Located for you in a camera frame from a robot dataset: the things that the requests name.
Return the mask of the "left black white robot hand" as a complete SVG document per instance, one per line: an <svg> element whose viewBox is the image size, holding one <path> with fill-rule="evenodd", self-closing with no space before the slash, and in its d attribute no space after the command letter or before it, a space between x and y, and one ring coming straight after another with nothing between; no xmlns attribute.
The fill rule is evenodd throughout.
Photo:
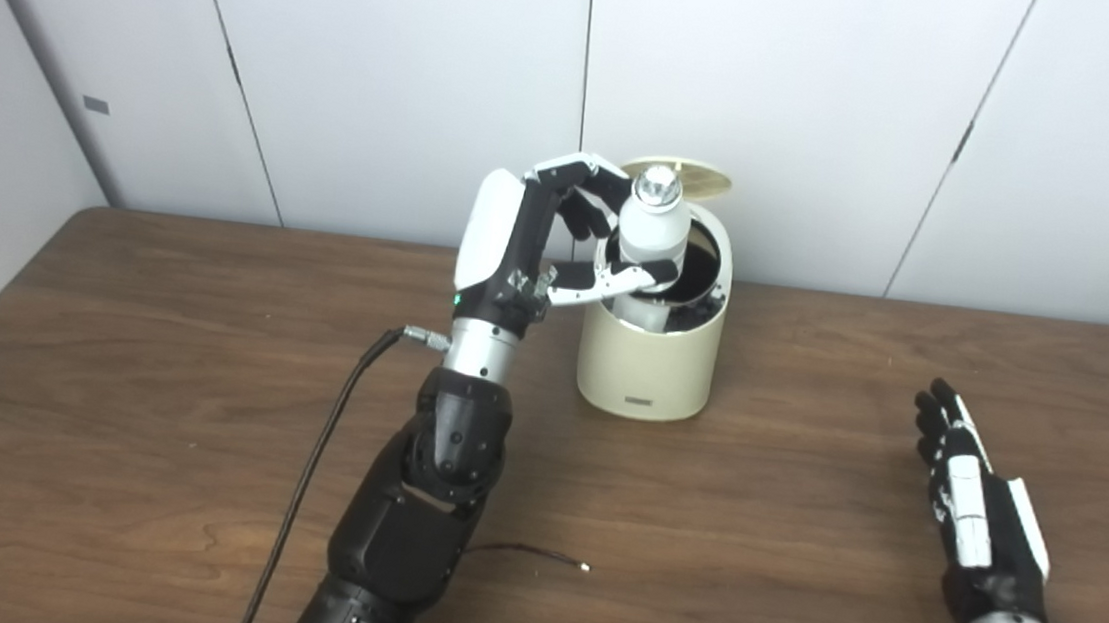
<svg viewBox="0 0 1109 623"><path fill-rule="evenodd" d="M550 307L661 293L683 270L691 210L676 171L631 178L586 152L481 183L456 261L454 318L484 320L523 338ZM615 238L619 256L560 262L541 270L554 219L576 241Z"/></svg>

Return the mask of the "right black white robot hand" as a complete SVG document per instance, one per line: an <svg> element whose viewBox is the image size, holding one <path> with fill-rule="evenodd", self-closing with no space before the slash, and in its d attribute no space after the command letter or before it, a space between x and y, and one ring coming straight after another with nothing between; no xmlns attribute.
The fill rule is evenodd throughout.
<svg viewBox="0 0 1109 623"><path fill-rule="evenodd" d="M1047 623L1050 556L1025 480L996 474L979 428L952 382L914 397L916 452L946 568L942 598L955 623L990 614Z"/></svg>

